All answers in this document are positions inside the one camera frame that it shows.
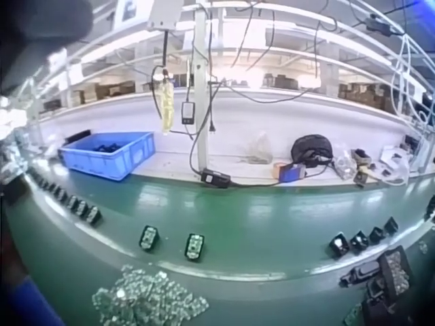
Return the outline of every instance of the metal pole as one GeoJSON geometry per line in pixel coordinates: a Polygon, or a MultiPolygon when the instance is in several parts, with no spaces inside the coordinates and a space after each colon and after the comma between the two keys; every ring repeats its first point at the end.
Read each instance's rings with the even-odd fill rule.
{"type": "MultiPolygon", "coordinates": [[[[196,0],[196,3],[205,5],[207,0],[196,0]]],[[[196,131],[199,132],[201,124],[207,112],[207,65],[205,58],[208,57],[205,47],[206,15],[203,10],[195,12],[195,42],[196,50],[193,57],[194,83],[195,83],[195,108],[196,108],[196,131]]],[[[208,124],[205,124],[204,130],[198,135],[196,150],[198,155],[198,169],[203,170],[208,165],[208,124]]]]}

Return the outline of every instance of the clear plastic bag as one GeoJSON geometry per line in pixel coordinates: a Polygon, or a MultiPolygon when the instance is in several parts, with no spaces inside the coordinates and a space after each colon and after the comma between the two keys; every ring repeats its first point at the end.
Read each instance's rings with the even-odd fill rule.
{"type": "Polygon", "coordinates": [[[247,162],[249,164],[270,164],[272,163],[272,145],[265,131],[262,131],[257,138],[249,144],[247,149],[247,162]]]}
{"type": "Polygon", "coordinates": [[[358,166],[356,161],[352,158],[350,148],[343,142],[333,143],[335,171],[343,180],[353,179],[357,172],[358,166]]]}

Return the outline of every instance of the black plastic part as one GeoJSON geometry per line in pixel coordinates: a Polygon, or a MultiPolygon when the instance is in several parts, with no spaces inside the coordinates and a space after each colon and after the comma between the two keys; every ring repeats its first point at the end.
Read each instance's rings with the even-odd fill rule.
{"type": "Polygon", "coordinates": [[[142,250],[144,250],[144,251],[146,251],[146,252],[149,253],[150,251],[152,251],[152,250],[156,247],[157,242],[158,242],[159,240],[160,240],[160,234],[158,233],[157,228],[155,228],[154,226],[147,225],[147,226],[145,226],[145,227],[143,228],[143,231],[142,231],[141,237],[139,238],[139,247],[140,247],[142,250]],[[142,240],[143,240],[143,236],[145,235],[145,232],[148,230],[148,228],[156,229],[156,236],[154,237],[153,241],[151,242],[150,247],[147,248],[147,249],[145,249],[145,248],[143,248],[143,247],[141,246],[141,243],[142,243],[142,240]]]}
{"type": "Polygon", "coordinates": [[[383,239],[385,239],[385,232],[381,228],[375,226],[368,238],[372,245],[378,245],[383,239]]]}
{"type": "Polygon", "coordinates": [[[383,276],[383,279],[385,280],[385,297],[390,304],[395,303],[402,295],[406,294],[407,292],[405,291],[403,293],[397,293],[394,285],[393,272],[390,268],[390,265],[388,264],[387,258],[395,252],[400,253],[400,268],[408,275],[406,280],[408,281],[409,288],[411,288],[414,284],[413,273],[411,267],[409,266],[408,258],[406,256],[404,248],[402,246],[399,246],[395,249],[385,251],[381,256],[379,256],[378,262],[381,267],[381,274],[383,276]]]}
{"type": "Polygon", "coordinates": [[[95,226],[98,222],[100,222],[101,218],[103,216],[101,215],[100,210],[98,207],[93,206],[90,209],[88,209],[88,213],[86,215],[86,221],[91,225],[95,226]]]}
{"type": "Polygon", "coordinates": [[[79,198],[77,198],[75,195],[72,195],[68,200],[67,209],[75,212],[77,206],[79,206],[79,198]]]}
{"type": "Polygon", "coordinates": [[[361,251],[364,251],[368,248],[369,242],[366,235],[363,233],[363,231],[359,231],[351,239],[351,245],[353,247],[353,250],[356,251],[357,253],[360,253],[361,251]]]}
{"type": "Polygon", "coordinates": [[[86,216],[86,213],[88,212],[88,209],[89,209],[88,203],[85,202],[84,200],[80,200],[74,213],[77,216],[84,218],[86,216]]]}
{"type": "Polygon", "coordinates": [[[214,185],[215,187],[226,189],[231,184],[231,177],[217,171],[209,170],[205,168],[201,172],[201,181],[214,185]]]}
{"type": "Polygon", "coordinates": [[[370,261],[352,268],[349,273],[340,278],[340,285],[342,287],[349,287],[351,285],[363,283],[376,276],[379,271],[379,263],[377,261],[370,261]]]}
{"type": "Polygon", "coordinates": [[[393,217],[390,217],[385,224],[384,229],[390,236],[392,236],[399,230],[399,225],[393,217]]]}
{"type": "Polygon", "coordinates": [[[331,240],[331,242],[329,242],[329,247],[334,253],[335,258],[340,258],[346,255],[350,250],[349,243],[347,242],[345,235],[343,233],[340,233],[339,235],[335,236],[331,240]]]}
{"type": "Polygon", "coordinates": [[[185,247],[185,249],[184,249],[184,256],[185,256],[188,260],[190,260],[190,261],[199,261],[199,259],[201,258],[201,255],[202,255],[202,253],[203,253],[204,244],[205,244],[205,237],[204,237],[204,236],[202,236],[202,235],[200,235],[200,234],[194,234],[194,233],[189,234],[188,240],[186,241],[186,247],[185,247]],[[190,239],[191,239],[193,236],[200,236],[200,237],[203,239],[203,243],[202,243],[201,247],[199,248],[199,253],[198,253],[198,257],[197,257],[197,258],[190,258],[190,257],[188,256],[190,239]]]}

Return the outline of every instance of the black cable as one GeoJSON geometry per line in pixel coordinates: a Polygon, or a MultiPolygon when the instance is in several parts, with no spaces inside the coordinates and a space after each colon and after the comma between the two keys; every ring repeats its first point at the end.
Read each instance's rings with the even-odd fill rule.
{"type": "Polygon", "coordinates": [[[275,11],[272,10],[272,21],[273,21],[273,25],[272,25],[272,37],[271,37],[271,43],[269,44],[269,46],[267,47],[267,49],[261,54],[261,56],[258,57],[257,60],[254,61],[254,63],[252,65],[250,65],[248,67],[248,69],[246,69],[245,71],[249,71],[252,68],[255,67],[255,65],[261,60],[263,59],[263,57],[268,54],[268,52],[271,50],[271,48],[273,47],[273,42],[275,40],[275,11]]]}
{"type": "Polygon", "coordinates": [[[246,40],[246,35],[247,35],[248,30],[249,30],[249,26],[251,25],[252,16],[254,14],[254,6],[252,5],[249,8],[251,9],[251,13],[249,14],[249,20],[247,21],[247,24],[246,24],[245,33],[243,34],[242,42],[240,43],[240,47],[239,47],[239,50],[237,51],[236,58],[235,58],[235,60],[232,63],[230,68],[233,68],[237,64],[237,61],[239,60],[240,53],[243,50],[243,44],[245,43],[245,40],[246,40]]]}

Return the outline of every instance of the blue plastic bin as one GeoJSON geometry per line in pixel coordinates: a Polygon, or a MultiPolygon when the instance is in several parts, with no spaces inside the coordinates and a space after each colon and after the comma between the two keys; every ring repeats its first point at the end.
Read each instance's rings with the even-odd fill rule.
{"type": "Polygon", "coordinates": [[[67,168],[120,181],[156,152],[152,132],[110,132],[92,134],[60,149],[67,168]],[[93,149],[112,144],[121,146],[113,153],[93,149]]]}

